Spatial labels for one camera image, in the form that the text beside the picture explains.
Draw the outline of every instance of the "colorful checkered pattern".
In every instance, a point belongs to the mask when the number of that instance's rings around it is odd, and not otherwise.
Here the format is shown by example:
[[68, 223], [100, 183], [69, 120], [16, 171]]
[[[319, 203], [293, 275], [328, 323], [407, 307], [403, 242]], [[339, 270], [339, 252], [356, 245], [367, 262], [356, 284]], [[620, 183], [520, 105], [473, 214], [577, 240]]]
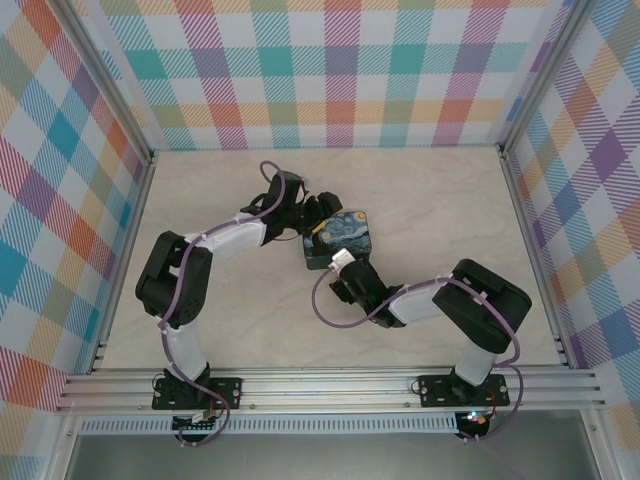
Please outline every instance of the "colorful checkered pattern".
[[640, 2], [598, 3], [515, 153], [564, 328], [640, 478]]
[[145, 127], [157, 123], [171, 149], [197, 149], [493, 144], [511, 108], [505, 93], [529, 70], [523, 57], [554, 2], [99, 3], [133, 71], [135, 85], [120, 80], [125, 96], [141, 91], [149, 104]]
[[89, 353], [143, 163], [45, 0], [0, 1], [0, 66], [0, 478], [21, 480]]
[[536, 55], [535, 61], [531, 64], [529, 73], [527, 73], [527, 78], [522, 84], [522, 87], [518, 92], [518, 97], [516, 98], [516, 101], [513, 103], [513, 106], [509, 111], [507, 120], [502, 126], [502, 130], [500, 131], [500, 135], [498, 136], [498, 143], [503, 144], [505, 142], [507, 135], [511, 130], [511, 127], [513, 126], [513, 121], [517, 117], [518, 112], [520, 112], [522, 102], [524, 102], [525, 98], [527, 98], [527, 96], [529, 95], [529, 92], [531, 92], [531, 89], [533, 88], [533, 85], [538, 78], [538, 74], [540, 73], [540, 69], [545, 64], [545, 62], [547, 61], [547, 57], [551, 53], [553, 42], [555, 42], [558, 34], [562, 31], [562, 27], [564, 26], [565, 21], [569, 16], [569, 12], [571, 11], [571, 7], [573, 7], [574, 3], [575, 0], [563, 0], [562, 7], [560, 7], [558, 14], [553, 21], [553, 25], [551, 25], [549, 33], [547, 33], [547, 36], [545, 37], [544, 42], [542, 43], [542, 47], [540, 47], [540, 50]]

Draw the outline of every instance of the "black mounting bracket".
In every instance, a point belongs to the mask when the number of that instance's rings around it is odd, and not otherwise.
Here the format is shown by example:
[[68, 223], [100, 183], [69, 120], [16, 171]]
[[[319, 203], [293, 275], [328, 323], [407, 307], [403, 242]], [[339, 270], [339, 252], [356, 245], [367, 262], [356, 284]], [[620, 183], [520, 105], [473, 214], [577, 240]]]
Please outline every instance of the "black mounting bracket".
[[497, 407], [509, 405], [509, 390], [504, 380], [504, 375], [491, 374], [487, 376], [484, 383], [478, 385], [475, 395], [464, 404], [453, 391], [451, 375], [422, 375], [418, 377], [417, 392], [420, 395], [420, 406], [424, 408], [433, 407], [492, 407], [493, 397]]
[[[169, 387], [173, 379], [159, 378], [155, 382], [155, 393], [151, 408], [153, 410], [210, 410], [212, 398], [209, 395], [186, 396], [184, 393], [176, 393], [175, 389]], [[224, 398], [231, 410], [240, 408], [242, 398], [241, 378], [210, 378], [205, 385], [206, 388], [219, 394]], [[215, 400], [214, 410], [222, 408], [222, 402]]]

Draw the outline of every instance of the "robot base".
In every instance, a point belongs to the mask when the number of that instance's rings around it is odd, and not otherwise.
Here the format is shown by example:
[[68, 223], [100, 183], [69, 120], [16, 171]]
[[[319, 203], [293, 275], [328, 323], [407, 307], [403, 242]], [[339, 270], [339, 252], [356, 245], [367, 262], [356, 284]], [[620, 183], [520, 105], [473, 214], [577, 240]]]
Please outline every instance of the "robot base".
[[[242, 395], [241, 378], [209, 378], [209, 369], [196, 380], [196, 383], [208, 388], [224, 398], [231, 410], [240, 408]], [[168, 370], [164, 378], [158, 378], [153, 385], [154, 395], [151, 402], [153, 410], [221, 410], [219, 400], [197, 390], [174, 377]]]
[[497, 407], [509, 405], [509, 391], [503, 375], [491, 374], [475, 387], [473, 395], [461, 402], [454, 393], [452, 375], [422, 375], [418, 377], [418, 392], [422, 407]]

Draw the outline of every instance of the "connector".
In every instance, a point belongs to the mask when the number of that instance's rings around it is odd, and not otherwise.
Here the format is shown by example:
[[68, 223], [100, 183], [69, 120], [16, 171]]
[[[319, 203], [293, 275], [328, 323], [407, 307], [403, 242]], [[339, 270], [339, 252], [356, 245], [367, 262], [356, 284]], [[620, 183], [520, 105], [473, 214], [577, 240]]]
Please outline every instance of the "connector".
[[333, 257], [331, 257], [331, 260], [333, 260], [333, 262], [329, 264], [329, 269], [333, 270], [336, 275], [340, 275], [340, 271], [345, 266], [356, 261], [356, 259], [353, 258], [353, 255], [351, 255], [349, 250], [347, 250], [346, 248], [343, 248], [338, 253], [336, 253]]

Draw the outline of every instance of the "small box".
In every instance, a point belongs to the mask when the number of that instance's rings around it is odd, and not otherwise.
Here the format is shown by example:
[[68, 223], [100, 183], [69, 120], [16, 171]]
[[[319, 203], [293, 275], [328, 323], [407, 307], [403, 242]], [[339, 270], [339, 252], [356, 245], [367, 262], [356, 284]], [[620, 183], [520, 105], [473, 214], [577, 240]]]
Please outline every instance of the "small box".
[[356, 259], [369, 259], [371, 237], [367, 215], [362, 211], [338, 212], [316, 233], [304, 235], [302, 245], [309, 270], [327, 268], [331, 257], [343, 248]]

